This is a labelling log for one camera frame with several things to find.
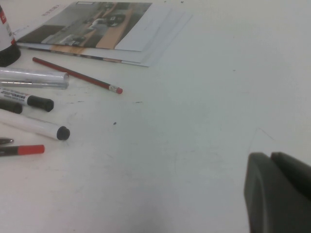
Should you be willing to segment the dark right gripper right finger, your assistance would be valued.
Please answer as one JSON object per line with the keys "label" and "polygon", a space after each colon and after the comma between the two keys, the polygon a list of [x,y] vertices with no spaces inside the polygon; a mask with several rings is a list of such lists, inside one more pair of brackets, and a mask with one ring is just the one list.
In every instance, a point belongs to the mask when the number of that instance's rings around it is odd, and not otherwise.
{"label": "dark right gripper right finger", "polygon": [[310,209],[311,166],[282,152],[270,157],[270,207],[273,209]]}

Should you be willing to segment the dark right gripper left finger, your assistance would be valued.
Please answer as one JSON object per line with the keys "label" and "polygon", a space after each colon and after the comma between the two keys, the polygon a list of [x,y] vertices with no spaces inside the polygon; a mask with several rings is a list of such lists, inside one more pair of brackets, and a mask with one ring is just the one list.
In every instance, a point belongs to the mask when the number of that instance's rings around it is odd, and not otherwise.
{"label": "dark right gripper left finger", "polygon": [[270,175],[273,165],[261,152],[248,157],[244,183],[250,232],[252,233],[309,233],[310,209],[273,209],[270,207]]}

